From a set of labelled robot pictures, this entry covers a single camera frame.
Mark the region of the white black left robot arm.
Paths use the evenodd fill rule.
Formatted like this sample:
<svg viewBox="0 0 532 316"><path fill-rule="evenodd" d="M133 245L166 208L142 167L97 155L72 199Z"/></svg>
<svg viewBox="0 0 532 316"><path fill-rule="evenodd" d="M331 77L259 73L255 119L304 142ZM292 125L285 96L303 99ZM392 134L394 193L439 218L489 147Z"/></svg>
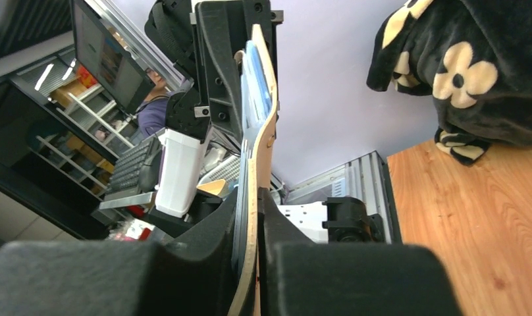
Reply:
<svg viewBox="0 0 532 316"><path fill-rule="evenodd" d="M187 79L167 103L161 212L181 218L196 195L210 130L242 140L275 116L277 48L268 1L157 1L146 36Z"/></svg>

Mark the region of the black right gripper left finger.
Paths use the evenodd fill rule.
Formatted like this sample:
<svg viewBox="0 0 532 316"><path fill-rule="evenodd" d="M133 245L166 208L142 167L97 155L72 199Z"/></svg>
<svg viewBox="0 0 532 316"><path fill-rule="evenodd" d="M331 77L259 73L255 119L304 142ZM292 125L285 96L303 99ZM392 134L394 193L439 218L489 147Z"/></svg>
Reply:
<svg viewBox="0 0 532 316"><path fill-rule="evenodd" d="M167 245L11 242L0 249L0 315L226 315L236 288L236 194Z"/></svg>

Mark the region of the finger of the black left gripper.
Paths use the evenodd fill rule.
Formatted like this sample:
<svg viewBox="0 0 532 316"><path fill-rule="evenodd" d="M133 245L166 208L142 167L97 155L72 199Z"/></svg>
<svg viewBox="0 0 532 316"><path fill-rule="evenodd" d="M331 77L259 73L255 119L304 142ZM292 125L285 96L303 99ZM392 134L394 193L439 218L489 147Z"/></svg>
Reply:
<svg viewBox="0 0 532 316"><path fill-rule="evenodd" d="M201 1L194 5L203 70L201 88L213 126L242 141L242 93L236 54L250 34L251 1Z"/></svg>

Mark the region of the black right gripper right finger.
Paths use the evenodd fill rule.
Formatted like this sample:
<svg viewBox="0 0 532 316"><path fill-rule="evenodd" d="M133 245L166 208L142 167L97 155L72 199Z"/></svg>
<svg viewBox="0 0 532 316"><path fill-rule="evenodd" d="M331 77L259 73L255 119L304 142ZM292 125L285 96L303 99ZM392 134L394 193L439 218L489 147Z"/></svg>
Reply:
<svg viewBox="0 0 532 316"><path fill-rule="evenodd" d="M316 244L259 199L262 315L461 315L446 271L427 248Z"/></svg>

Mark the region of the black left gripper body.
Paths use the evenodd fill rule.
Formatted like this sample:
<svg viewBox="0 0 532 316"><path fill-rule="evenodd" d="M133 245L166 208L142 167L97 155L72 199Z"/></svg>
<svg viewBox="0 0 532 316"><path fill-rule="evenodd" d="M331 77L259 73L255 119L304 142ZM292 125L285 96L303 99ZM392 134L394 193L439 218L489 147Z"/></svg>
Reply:
<svg viewBox="0 0 532 316"><path fill-rule="evenodd" d="M165 55L194 81L169 101L166 127L197 140L211 128L242 140L240 54L258 25L276 62L276 27L283 21L270 1L166 1Z"/></svg>

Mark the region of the beige leather card holder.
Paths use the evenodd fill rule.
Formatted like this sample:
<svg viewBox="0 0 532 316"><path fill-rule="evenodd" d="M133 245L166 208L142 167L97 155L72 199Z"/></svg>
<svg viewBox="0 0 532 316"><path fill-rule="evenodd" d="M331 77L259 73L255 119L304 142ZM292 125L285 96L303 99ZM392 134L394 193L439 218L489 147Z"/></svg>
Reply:
<svg viewBox="0 0 532 316"><path fill-rule="evenodd" d="M242 54L243 142L235 210L232 267L238 285L229 315L259 315L259 190L271 187L279 92L273 61L260 25Z"/></svg>

